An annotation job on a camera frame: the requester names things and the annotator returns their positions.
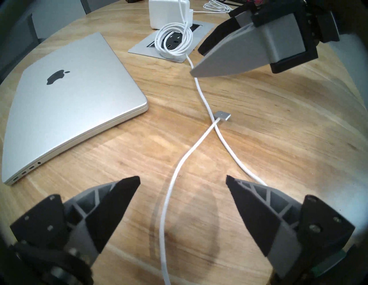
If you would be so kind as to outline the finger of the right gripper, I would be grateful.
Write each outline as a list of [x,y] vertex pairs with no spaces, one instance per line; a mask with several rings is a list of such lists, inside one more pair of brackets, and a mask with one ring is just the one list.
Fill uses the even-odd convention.
[[257,6],[253,1],[247,1],[240,7],[229,12],[230,18],[220,25],[198,47],[198,53],[205,56],[221,40],[231,33],[252,23],[251,16],[257,12]]

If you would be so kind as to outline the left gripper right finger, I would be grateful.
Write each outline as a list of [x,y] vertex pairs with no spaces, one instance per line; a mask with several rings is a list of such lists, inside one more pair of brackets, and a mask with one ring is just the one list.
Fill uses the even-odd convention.
[[314,195],[300,203],[284,192],[226,176],[237,210],[275,277],[308,277],[345,247],[355,226]]

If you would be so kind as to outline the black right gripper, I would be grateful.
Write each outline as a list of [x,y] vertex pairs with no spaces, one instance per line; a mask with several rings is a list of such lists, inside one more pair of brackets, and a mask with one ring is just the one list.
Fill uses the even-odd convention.
[[235,75],[265,65],[278,74],[317,59],[315,43],[340,41],[334,14],[324,0],[257,5],[251,20],[221,40],[190,74],[197,78]]

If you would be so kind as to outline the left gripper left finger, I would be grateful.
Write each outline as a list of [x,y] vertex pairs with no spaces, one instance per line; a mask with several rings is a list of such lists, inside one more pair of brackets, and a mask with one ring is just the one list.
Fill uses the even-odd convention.
[[72,248],[95,262],[122,220],[139,176],[91,187],[66,202],[52,194],[10,225],[18,242],[39,249]]

